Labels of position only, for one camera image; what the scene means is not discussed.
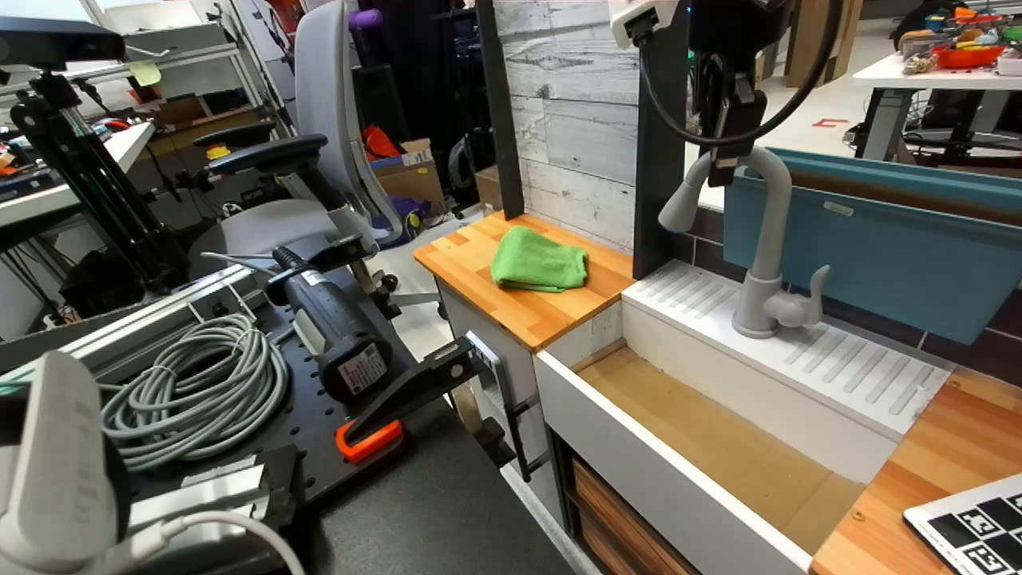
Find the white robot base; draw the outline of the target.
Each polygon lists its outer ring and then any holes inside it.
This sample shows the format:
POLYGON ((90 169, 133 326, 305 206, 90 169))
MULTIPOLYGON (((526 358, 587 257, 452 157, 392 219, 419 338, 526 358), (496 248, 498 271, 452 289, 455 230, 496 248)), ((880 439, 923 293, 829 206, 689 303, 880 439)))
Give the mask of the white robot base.
POLYGON ((0 401, 0 569, 67 575, 116 541, 100 387, 86 364, 46 351, 25 387, 0 401))

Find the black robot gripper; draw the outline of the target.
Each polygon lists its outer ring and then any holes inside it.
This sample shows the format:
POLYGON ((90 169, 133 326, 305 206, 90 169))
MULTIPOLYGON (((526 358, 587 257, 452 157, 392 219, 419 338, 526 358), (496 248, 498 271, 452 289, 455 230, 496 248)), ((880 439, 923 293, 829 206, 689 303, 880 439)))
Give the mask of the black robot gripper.
POLYGON ((696 51, 700 133, 721 137, 701 148, 714 157, 711 186, 733 178, 738 161, 752 148, 766 97, 757 91, 757 54, 777 45, 791 16, 791 0, 694 0, 689 49, 696 51))

